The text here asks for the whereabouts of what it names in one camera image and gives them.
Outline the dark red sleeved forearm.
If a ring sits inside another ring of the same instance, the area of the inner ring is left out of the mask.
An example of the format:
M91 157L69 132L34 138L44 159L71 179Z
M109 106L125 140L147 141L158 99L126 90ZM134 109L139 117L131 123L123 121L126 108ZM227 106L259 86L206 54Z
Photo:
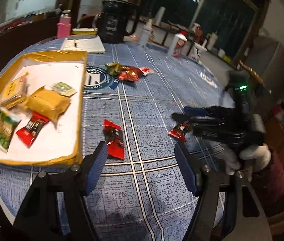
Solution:
M284 167L275 152L265 168L253 173L251 186L268 218L284 212Z

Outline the white gloved right hand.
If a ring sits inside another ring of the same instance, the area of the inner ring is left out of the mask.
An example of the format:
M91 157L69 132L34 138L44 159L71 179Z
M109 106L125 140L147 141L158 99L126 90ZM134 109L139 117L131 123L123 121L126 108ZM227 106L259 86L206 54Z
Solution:
M241 151L237 156L230 148L224 147L221 153L215 155L215 158L223 160L224 171L228 175L234 175L236 171L241 170L241 161L247 162L252 160L253 164L246 164L246 169L249 169L249 174L265 169L271 161L271 152L266 144L262 146L251 145L250 147Z

